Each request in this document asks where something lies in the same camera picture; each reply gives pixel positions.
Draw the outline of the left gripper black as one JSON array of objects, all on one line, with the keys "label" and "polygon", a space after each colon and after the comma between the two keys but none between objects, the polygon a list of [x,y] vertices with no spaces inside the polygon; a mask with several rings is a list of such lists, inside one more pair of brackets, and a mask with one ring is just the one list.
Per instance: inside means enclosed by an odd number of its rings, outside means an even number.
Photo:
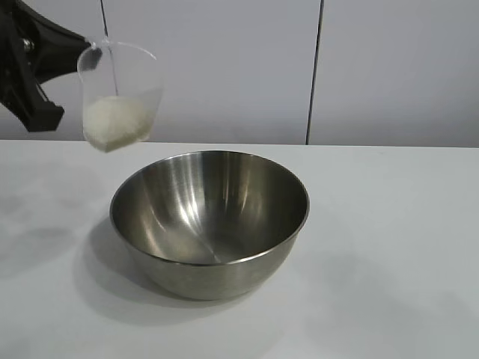
[{"label": "left gripper black", "polygon": [[1,2],[1,104],[28,132],[52,132],[58,128],[64,110],[48,100],[38,81],[75,73],[79,56],[91,43],[21,1],[21,10],[41,42],[60,48],[40,50],[32,60],[33,73],[13,20],[13,8],[13,1]]}]

